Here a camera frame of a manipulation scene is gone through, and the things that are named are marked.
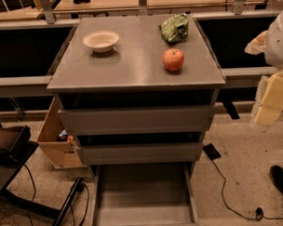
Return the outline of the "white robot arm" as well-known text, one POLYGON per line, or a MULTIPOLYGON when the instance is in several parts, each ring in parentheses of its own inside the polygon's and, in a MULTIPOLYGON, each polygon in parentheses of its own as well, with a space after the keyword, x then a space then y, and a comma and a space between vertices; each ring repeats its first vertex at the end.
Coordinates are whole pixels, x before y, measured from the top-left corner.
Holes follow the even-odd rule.
POLYGON ((270 77, 261 78, 251 112, 252 129, 266 131, 283 112, 283 9, 267 31, 247 44, 245 52, 253 55, 263 53, 265 62, 277 68, 270 77))

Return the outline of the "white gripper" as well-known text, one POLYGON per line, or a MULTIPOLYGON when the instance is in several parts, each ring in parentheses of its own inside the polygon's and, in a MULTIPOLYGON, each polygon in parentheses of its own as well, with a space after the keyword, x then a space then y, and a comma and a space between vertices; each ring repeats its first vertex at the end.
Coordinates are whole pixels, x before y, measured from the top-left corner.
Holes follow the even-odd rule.
POLYGON ((271 126, 283 111, 283 71, 274 73, 268 79, 268 85, 263 94, 263 107, 253 110, 252 122, 258 126, 271 126))

